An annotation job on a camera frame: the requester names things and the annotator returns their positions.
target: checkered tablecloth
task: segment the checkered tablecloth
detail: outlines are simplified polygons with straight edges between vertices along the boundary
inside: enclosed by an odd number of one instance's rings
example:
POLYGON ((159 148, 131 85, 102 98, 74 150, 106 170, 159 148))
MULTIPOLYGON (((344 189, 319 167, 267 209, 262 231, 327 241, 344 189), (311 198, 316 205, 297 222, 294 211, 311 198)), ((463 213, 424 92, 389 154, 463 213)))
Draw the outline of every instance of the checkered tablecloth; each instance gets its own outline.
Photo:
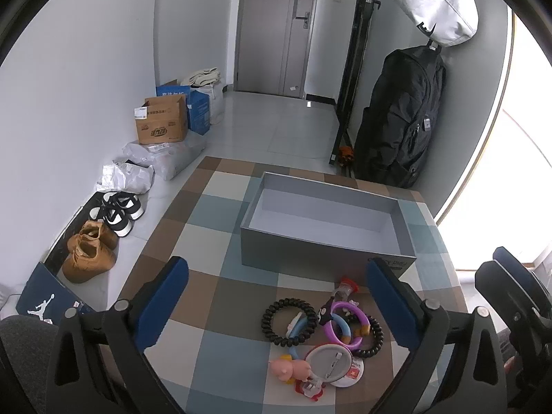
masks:
MULTIPOLYGON (((446 247, 419 193, 320 172, 206 157, 157 225, 121 291, 121 297, 132 298, 173 255, 188 261, 189 284, 146 356, 188 414, 368 412, 393 380, 406 353, 393 341, 366 290, 355 294, 354 300, 380 321, 385 344, 377 356, 365 361, 364 376, 356 385, 329 385, 324 396, 312 402, 268 371, 269 359, 280 357, 286 349, 264 338, 260 330, 264 310, 283 297, 297 297, 320 307, 335 285, 242 265, 239 225, 265 171, 399 199, 417 257, 401 280, 421 298, 435 298, 446 309, 466 311, 446 247)), ((293 316, 291 311, 278 313, 274 331, 284 334, 293 316)), ((299 354, 325 341, 318 328, 299 347, 299 354)), ((430 392, 436 390, 448 362, 446 354, 442 358, 430 392)))

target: pink figurine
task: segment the pink figurine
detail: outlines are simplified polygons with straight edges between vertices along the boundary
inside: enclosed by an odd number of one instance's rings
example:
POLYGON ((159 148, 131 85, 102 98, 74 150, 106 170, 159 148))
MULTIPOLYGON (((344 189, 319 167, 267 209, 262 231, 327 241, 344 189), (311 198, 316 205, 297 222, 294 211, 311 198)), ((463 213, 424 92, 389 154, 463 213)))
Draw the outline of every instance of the pink figurine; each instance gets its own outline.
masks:
POLYGON ((270 369, 281 382, 287 382, 291 378, 306 382, 311 376, 311 366, 307 361, 302 359, 280 358, 274 361, 269 361, 270 369))

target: brown shoe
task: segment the brown shoe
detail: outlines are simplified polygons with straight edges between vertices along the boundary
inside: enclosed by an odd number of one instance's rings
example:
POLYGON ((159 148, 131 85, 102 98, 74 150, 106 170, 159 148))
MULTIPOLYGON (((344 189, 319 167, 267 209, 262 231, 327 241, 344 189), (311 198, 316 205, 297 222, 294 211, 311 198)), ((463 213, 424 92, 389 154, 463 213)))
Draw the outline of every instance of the brown shoe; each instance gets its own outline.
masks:
POLYGON ((109 271, 115 265, 115 254, 98 238, 79 237, 75 249, 63 262, 63 275, 71 283, 84 283, 109 271))
POLYGON ((78 237, 84 237, 88 240, 99 238, 99 240, 111 250, 117 247, 117 241, 119 240, 117 234, 104 224, 103 221, 86 221, 81 231, 73 235, 69 238, 69 241, 67 241, 69 253, 75 250, 78 237))

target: white drawstring bag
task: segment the white drawstring bag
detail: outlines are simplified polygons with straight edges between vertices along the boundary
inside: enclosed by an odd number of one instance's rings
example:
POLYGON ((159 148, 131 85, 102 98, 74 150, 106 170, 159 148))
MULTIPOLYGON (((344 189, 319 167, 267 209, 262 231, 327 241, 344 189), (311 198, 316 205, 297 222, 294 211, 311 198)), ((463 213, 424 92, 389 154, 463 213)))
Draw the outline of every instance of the white drawstring bag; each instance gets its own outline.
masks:
POLYGON ((395 0, 418 29, 444 47, 469 40, 479 17, 474 0, 395 0))

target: jordan logo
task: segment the jordan logo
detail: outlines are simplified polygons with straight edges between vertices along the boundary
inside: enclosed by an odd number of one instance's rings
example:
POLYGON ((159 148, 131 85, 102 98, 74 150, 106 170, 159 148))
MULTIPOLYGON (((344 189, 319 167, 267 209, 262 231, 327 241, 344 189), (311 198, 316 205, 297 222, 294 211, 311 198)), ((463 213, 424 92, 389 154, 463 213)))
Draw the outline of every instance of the jordan logo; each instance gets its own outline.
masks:
POLYGON ((45 319, 44 318, 44 312, 46 311, 46 307, 52 301, 53 298, 54 298, 54 295, 52 294, 50 296, 50 300, 48 302, 43 301, 40 305, 38 305, 36 307, 38 309, 38 311, 27 311, 27 313, 30 314, 30 315, 38 316, 38 318, 43 322, 52 323, 52 319, 45 319))

